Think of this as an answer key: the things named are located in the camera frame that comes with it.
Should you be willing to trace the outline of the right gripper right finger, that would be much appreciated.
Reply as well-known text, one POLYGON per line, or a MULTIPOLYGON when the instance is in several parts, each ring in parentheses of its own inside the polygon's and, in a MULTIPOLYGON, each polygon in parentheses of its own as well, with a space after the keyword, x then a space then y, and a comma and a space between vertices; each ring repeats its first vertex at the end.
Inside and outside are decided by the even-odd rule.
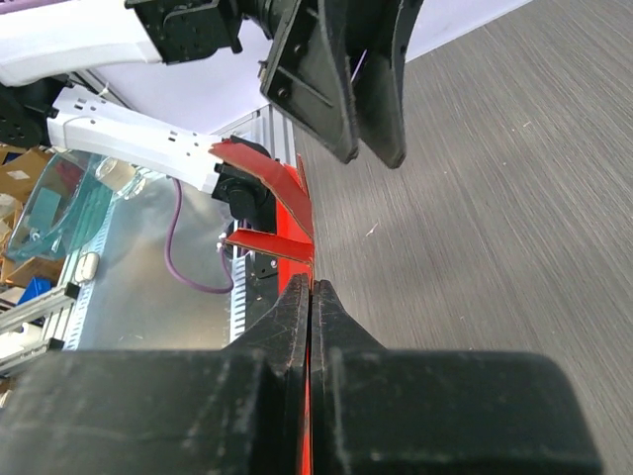
POLYGON ((382 346, 319 281, 311 310, 316 474, 599 474, 570 380, 525 351, 382 346))

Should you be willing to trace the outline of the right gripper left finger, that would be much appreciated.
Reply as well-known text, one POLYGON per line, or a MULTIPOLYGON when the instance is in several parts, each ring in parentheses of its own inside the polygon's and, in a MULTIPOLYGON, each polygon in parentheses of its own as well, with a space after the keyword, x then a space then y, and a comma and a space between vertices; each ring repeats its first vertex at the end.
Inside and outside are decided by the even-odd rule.
POLYGON ((311 284, 221 350, 51 353, 1 417, 5 474, 309 474, 311 284))

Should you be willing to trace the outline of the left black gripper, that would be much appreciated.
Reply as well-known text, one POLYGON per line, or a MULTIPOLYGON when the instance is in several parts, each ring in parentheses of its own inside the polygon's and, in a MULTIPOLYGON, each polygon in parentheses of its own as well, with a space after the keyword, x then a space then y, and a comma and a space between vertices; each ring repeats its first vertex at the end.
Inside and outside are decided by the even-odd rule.
POLYGON ((364 143, 387 167, 402 165, 404 70, 420 1, 237 5, 272 42, 260 85, 280 112, 342 163, 364 143), (352 80, 348 56, 356 69, 352 80))

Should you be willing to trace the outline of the red paper box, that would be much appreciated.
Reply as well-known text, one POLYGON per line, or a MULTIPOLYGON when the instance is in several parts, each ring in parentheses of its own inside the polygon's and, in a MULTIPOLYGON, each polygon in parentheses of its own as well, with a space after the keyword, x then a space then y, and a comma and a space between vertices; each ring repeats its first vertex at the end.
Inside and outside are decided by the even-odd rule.
POLYGON ((210 153, 258 179, 276 201, 276 231, 238 229, 227 239, 278 260, 280 295, 274 307, 234 344, 266 352, 283 381, 280 474, 312 474, 311 296, 314 287, 312 202, 302 159, 282 164, 248 145, 226 139, 210 153))

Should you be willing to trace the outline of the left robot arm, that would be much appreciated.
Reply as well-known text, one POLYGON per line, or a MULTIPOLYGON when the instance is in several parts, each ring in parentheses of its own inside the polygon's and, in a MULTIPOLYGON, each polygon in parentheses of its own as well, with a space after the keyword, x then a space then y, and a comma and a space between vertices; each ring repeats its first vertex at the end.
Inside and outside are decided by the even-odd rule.
POLYGON ((245 24, 270 47, 261 95, 337 160, 369 148, 407 156, 403 113, 418 1, 5 1, 1 141, 105 155, 187 183, 249 222, 230 243, 312 267, 313 207, 302 171, 240 139, 212 136, 169 106, 189 87, 140 76, 240 54, 245 24))

